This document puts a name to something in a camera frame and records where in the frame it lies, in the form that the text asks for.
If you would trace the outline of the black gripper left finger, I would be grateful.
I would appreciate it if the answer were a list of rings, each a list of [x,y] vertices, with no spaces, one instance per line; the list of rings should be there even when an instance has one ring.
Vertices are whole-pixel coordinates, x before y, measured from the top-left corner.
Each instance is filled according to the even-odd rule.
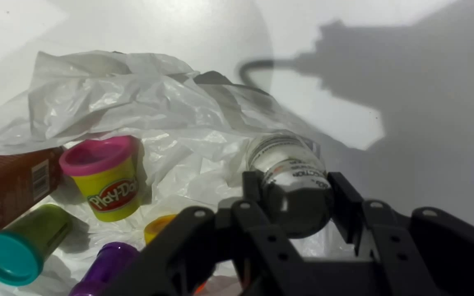
[[[224,262],[232,262],[242,296],[297,296],[301,259],[259,200],[262,175],[244,173],[244,198],[213,213],[185,209],[104,292],[104,296],[193,296]]]

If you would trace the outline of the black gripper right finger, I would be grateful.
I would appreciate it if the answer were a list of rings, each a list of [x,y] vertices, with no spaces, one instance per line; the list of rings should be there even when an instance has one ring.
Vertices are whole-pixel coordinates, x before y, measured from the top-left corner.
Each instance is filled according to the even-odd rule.
[[[389,296],[474,296],[474,226],[438,208],[399,214],[329,173],[333,221],[357,257],[369,257]]]

